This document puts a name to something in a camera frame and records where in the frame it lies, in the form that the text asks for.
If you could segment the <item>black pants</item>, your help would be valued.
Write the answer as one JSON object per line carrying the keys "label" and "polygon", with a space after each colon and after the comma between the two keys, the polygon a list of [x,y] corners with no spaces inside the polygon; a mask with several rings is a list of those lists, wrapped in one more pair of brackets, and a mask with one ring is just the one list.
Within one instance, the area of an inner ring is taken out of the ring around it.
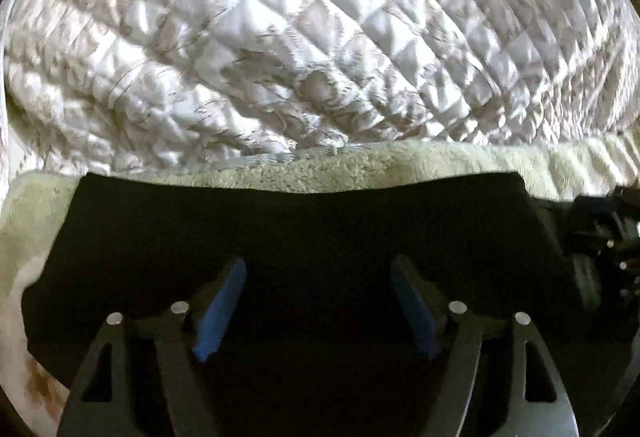
{"label": "black pants", "polygon": [[547,211],[515,174],[337,194],[90,175],[23,294],[27,347],[70,391],[111,313],[163,315],[240,257],[244,287],[202,373],[215,436],[423,436],[428,363],[394,261],[482,317],[527,313],[560,371],[573,294]]}

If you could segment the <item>fleece floral blanket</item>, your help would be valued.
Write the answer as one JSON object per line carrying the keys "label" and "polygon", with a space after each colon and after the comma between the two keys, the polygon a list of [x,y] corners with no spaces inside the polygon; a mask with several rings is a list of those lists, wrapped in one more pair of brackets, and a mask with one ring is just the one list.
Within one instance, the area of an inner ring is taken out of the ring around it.
{"label": "fleece floral blanket", "polygon": [[[638,184],[639,128],[555,146],[378,142],[262,154],[130,178],[154,185],[312,194],[488,172],[517,172],[533,196],[545,199],[606,194],[617,185]],[[76,176],[30,171],[12,180],[1,203],[1,401],[22,435],[54,435],[68,395],[29,355],[20,299],[42,272],[78,182]]]}

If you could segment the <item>quilted beige comforter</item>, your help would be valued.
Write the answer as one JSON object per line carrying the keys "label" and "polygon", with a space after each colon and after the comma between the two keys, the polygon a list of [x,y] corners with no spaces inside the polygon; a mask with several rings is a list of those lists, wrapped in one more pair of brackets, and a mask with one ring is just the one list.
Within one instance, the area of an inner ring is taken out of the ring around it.
{"label": "quilted beige comforter", "polygon": [[121,173],[408,138],[527,145],[639,115],[630,0],[6,0],[6,124]]}

